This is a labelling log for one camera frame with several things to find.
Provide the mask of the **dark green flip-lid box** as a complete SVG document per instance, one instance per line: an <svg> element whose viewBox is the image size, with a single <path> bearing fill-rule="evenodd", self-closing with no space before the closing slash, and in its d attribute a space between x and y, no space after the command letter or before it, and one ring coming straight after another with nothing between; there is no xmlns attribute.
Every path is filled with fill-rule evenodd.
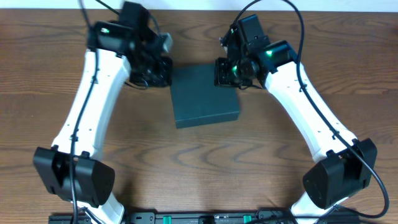
<svg viewBox="0 0 398 224"><path fill-rule="evenodd" d="M239 100L234 88L214 86L215 65L191 65L173 70L170 93L178 129L235 121Z"/></svg>

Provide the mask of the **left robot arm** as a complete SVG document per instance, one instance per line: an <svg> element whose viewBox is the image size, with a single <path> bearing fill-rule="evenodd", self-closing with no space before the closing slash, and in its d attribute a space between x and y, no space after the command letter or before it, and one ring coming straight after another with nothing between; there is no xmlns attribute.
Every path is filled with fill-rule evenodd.
<svg viewBox="0 0 398 224"><path fill-rule="evenodd" d="M140 90L172 82L173 40L141 4L124 2L115 21L88 24L85 64L70 112L49 149L38 147L33 164L47 192L73 206L70 223L85 212L92 223L129 223L113 194L115 171L103 164L109 120L124 85Z"/></svg>

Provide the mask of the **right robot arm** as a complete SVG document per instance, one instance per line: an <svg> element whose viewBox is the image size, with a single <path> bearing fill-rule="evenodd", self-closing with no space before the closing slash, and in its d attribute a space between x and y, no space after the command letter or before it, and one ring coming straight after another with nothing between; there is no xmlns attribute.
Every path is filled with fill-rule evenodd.
<svg viewBox="0 0 398 224"><path fill-rule="evenodd" d="M243 89L257 79L291 117L315 162L303 177L304 194L290 208L294 223L317 223L369 186L376 146L340 123L287 41L271 43L251 15L233 22L220 42L227 56L216 60L215 85Z"/></svg>

